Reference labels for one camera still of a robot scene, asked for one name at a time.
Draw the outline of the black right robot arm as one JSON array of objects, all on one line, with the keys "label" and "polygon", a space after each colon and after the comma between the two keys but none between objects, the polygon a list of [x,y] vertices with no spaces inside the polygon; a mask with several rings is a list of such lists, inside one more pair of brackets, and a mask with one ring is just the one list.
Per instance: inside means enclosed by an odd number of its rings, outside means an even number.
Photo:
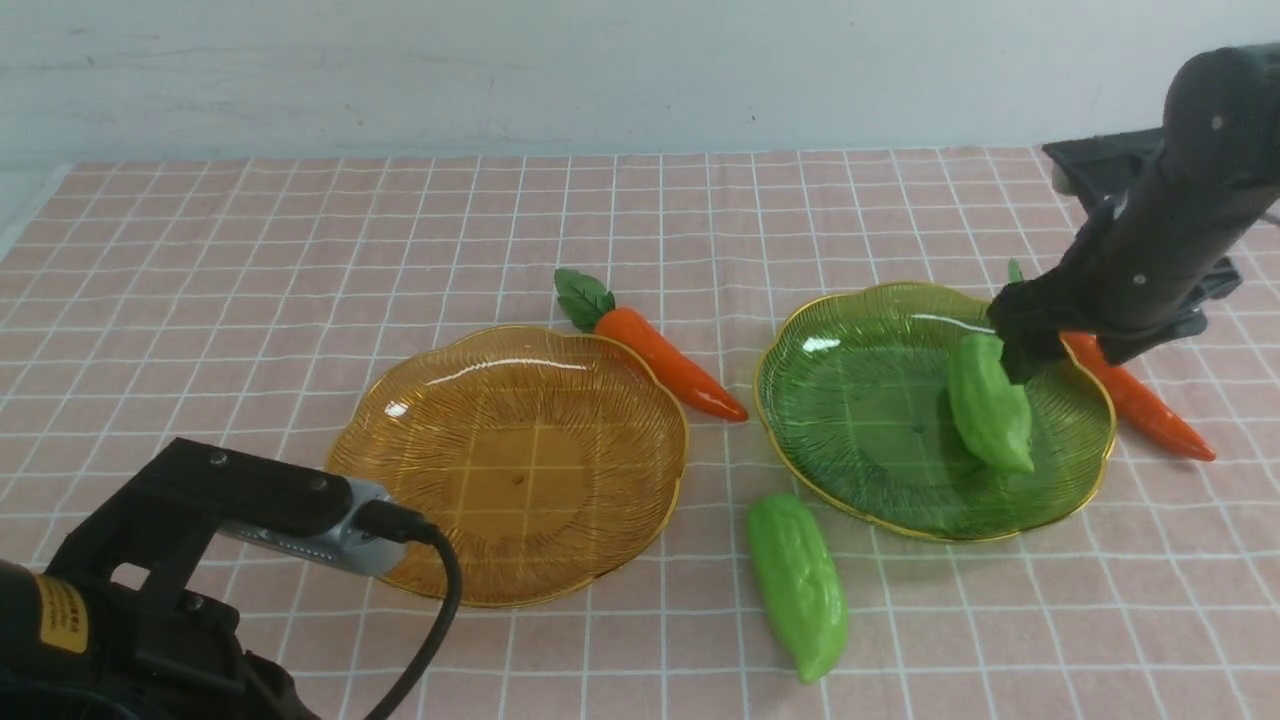
[{"label": "black right robot arm", "polygon": [[1056,266],[989,305],[1010,379],[1064,360],[1064,332],[1112,366],[1203,333],[1203,305],[1242,283],[1231,247],[1277,202],[1277,133],[1279,49],[1257,44],[1185,61],[1157,128],[1044,145],[1085,222]]}]

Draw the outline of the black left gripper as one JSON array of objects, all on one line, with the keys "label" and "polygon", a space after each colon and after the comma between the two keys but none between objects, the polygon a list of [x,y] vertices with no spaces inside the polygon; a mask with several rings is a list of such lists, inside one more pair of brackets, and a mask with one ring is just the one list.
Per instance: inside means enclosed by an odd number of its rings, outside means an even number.
[{"label": "black left gripper", "polygon": [[73,529],[46,573],[90,598],[91,667],[142,719],[311,719],[244,650],[232,606],[189,582],[228,521],[307,537],[355,507],[342,477],[177,438]]}]

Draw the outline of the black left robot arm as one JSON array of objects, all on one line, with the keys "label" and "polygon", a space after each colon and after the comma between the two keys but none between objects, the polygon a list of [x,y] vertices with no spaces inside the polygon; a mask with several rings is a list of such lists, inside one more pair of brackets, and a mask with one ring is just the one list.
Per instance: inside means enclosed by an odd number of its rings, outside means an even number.
[{"label": "black left robot arm", "polygon": [[3,715],[310,719],[288,673],[242,647],[239,612],[189,582],[228,521],[306,538],[355,505],[343,477],[173,439],[42,571],[3,564]]}]

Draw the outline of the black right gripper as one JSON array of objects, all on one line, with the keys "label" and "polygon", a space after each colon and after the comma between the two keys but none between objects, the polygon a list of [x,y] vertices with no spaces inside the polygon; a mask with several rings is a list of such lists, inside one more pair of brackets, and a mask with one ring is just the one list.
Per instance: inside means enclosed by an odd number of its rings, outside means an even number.
[{"label": "black right gripper", "polygon": [[1055,268],[1009,282],[989,305],[1004,370],[1027,383],[1065,359],[1066,332],[1093,336],[1108,366],[1204,333],[1203,305],[1242,282],[1226,260],[1240,237],[1240,222],[1222,209],[1107,199]]}]

